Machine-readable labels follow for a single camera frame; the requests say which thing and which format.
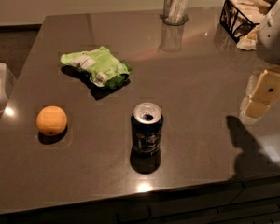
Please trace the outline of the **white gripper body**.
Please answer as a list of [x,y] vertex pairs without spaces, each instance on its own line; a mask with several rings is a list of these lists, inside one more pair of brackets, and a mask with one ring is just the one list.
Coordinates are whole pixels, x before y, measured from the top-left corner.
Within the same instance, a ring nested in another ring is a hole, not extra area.
[[259,25],[257,54],[267,63],[280,64],[280,0],[273,5]]

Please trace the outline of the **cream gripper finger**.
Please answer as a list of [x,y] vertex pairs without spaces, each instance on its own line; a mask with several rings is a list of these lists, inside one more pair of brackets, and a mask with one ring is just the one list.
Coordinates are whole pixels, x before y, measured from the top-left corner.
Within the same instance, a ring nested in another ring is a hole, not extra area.
[[260,72],[259,81],[251,97],[245,95],[243,114],[252,119],[262,117],[280,99],[280,66]]
[[249,77],[247,86],[246,86],[246,90],[245,90],[245,94],[248,97],[252,96],[252,94],[257,86],[257,83],[259,81],[259,76],[260,76],[260,72],[254,71],[252,73],[252,75]]

